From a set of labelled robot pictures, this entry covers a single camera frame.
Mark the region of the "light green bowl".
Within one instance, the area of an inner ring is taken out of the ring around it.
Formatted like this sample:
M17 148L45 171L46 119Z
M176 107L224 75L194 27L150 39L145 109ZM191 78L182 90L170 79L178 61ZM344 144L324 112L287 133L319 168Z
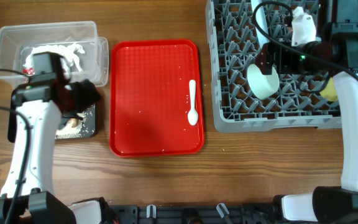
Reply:
M276 93L280 86L278 73L274 67L271 73L264 75L258 66L251 64L247 68L247 79L250 90L260 100L267 99Z

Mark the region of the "brown mushroom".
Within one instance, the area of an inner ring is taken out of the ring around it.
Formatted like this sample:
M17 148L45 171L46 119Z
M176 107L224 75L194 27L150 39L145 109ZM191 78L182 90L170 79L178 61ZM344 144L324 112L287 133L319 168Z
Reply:
M67 123L66 123L66 126L69 127L69 128L75 128L78 126L80 120L79 119L76 119L76 118L70 118Z

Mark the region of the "white rice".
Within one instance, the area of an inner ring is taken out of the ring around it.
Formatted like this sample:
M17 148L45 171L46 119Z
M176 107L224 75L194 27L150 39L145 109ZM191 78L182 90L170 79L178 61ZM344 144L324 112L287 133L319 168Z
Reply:
M62 118L55 134L55 139L79 139L90 138L96 132L96 121L93 112L78 113L81 117L77 127L69 128L66 126L69 118Z

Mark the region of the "large light blue plate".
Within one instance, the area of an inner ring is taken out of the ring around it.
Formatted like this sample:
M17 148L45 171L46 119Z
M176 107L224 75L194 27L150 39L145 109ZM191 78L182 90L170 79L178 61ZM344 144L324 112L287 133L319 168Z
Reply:
M252 11L255 11L255 8L261 2L262 2L262 0L251 0ZM258 23L258 25L260 26L260 28L264 32L268 33L268 26L267 26L266 16L265 16L263 7L260 7L257 10L255 20ZM259 30L256 30L256 33L257 33L257 39L258 39L258 43L259 43L260 47L263 47L264 44L269 42L269 40L264 35L262 35Z

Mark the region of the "white tissue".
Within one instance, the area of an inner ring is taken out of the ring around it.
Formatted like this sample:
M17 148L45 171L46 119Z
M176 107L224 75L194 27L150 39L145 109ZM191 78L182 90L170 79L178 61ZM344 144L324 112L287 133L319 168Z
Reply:
M51 52L59 54L63 57L63 69L68 72L72 66L75 66L79 72L82 72L83 69L80 65L80 58L77 54L85 54L83 46L80 44L73 43L71 45L41 45L39 47L34 47L29 56L26 57L25 63L23 64L24 69L34 68L33 55L42 53L42 52Z

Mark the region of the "red snack wrapper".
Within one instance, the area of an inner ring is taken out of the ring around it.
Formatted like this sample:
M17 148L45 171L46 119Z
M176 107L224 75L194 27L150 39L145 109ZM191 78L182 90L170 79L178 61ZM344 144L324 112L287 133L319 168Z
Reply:
M23 69L22 69L22 72L26 75L34 75L35 74L35 70L33 67L26 67L26 66L23 66Z

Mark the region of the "yellow cup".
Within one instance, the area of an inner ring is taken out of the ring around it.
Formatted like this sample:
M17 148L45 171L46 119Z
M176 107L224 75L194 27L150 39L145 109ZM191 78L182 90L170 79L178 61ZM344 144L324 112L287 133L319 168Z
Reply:
M338 95L334 87L334 79L330 78L325 82L326 86L319 92L319 94L328 101L334 102L338 100Z

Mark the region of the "white spoon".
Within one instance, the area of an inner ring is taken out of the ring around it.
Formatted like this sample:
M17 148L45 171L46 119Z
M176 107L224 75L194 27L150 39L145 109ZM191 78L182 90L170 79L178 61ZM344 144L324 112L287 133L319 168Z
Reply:
M198 112L195 108L195 100L196 100L195 80L189 81L189 97L190 97L190 110L188 112L188 122L190 125L195 126L198 122Z

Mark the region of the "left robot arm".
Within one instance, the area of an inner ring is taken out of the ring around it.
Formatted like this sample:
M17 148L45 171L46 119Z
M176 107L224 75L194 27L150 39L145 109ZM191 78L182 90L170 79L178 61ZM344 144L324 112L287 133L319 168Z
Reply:
M34 54L35 74L11 95L9 125L14 152L0 193L0 223L104 223L101 198L66 206L53 194L55 135L64 118L76 118L101 95L89 80L65 77L62 56Z

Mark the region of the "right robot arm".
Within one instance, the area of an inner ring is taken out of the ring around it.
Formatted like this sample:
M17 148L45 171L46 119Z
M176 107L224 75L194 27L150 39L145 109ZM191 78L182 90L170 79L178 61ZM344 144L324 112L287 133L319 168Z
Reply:
M277 195L272 217L276 222L358 223L358 1L320 1L318 16L314 21L301 9L289 9L292 42L268 37L255 66L263 75L331 72L342 123L341 184Z

